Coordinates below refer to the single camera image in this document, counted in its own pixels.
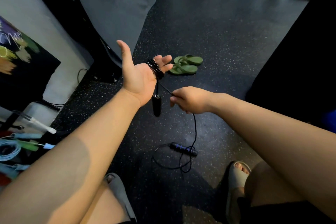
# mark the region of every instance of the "black shorts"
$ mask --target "black shorts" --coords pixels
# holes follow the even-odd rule
[[[237,201],[241,210],[240,224],[336,223],[308,201],[254,207],[250,207],[245,198],[240,197]]]

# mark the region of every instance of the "jump rope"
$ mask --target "jump rope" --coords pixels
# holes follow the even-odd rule
[[[161,85],[161,87],[163,89],[165,89],[167,92],[169,92],[169,94],[171,94],[172,96],[174,96],[173,93],[171,93],[170,90],[168,90],[165,86],[163,86],[159,80],[161,80],[164,76],[164,73],[161,71],[160,67],[156,64],[155,60],[153,59],[149,59],[146,61],[146,64],[150,67],[150,69],[153,71],[153,73],[155,74],[156,77],[156,92],[155,94],[152,96],[152,103],[153,103],[153,111],[154,111],[154,115],[159,117],[161,114],[161,104],[162,104],[162,100],[161,100],[161,96],[159,95],[159,85]],[[169,169],[169,170],[176,170],[176,169],[180,169],[183,173],[187,173],[191,170],[191,165],[192,165],[192,157],[196,157],[197,156],[197,152],[196,149],[194,147],[194,144],[196,142],[196,138],[197,138],[197,129],[196,129],[196,117],[195,114],[192,114],[192,116],[194,117],[194,123],[195,123],[195,139],[194,142],[192,143],[191,146],[183,146],[181,144],[172,142],[172,143],[167,143],[167,144],[162,144],[159,145],[153,155],[152,155],[152,160],[154,160],[154,162],[162,168],[165,169]],[[180,159],[179,159],[179,166],[178,167],[166,167],[162,164],[160,164],[154,157],[155,153],[164,147],[169,147],[172,150],[175,150],[177,152],[181,153]],[[190,157],[190,160],[184,164],[182,164],[182,156],[183,155],[188,155]],[[183,170],[184,167],[186,167],[187,165],[189,165],[189,168],[187,170]]]

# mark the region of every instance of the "speckled black floor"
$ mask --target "speckled black floor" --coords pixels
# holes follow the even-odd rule
[[[196,86],[244,98],[255,76],[304,9],[304,0],[157,0],[149,11],[133,54],[140,63],[158,54],[193,54],[204,58],[197,74],[166,75],[170,90]],[[54,122],[73,130],[120,89],[84,80]],[[254,167],[260,157],[219,117],[197,115],[199,155],[192,170],[163,170],[151,162],[155,148],[171,141],[190,145],[191,115],[169,108],[163,92],[163,111],[153,115],[151,103],[142,107],[109,168],[122,178],[139,223],[224,222],[225,198],[218,194],[226,166],[244,160]],[[178,165],[179,155],[163,149],[157,158]]]

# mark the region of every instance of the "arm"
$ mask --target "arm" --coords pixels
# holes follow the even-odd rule
[[[73,133],[37,160],[0,195],[0,223],[79,223],[137,110],[147,103],[156,79],[146,64],[123,54],[123,88]],[[156,56],[163,72],[171,56]]]
[[[336,220],[336,134],[228,94],[173,91],[171,106],[220,116],[308,201]]]

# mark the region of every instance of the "forearm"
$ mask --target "forearm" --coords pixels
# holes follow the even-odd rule
[[[139,107],[133,96],[118,92],[6,188],[0,222],[78,223]]]
[[[227,94],[211,94],[209,107],[298,192],[335,219],[336,134]]]

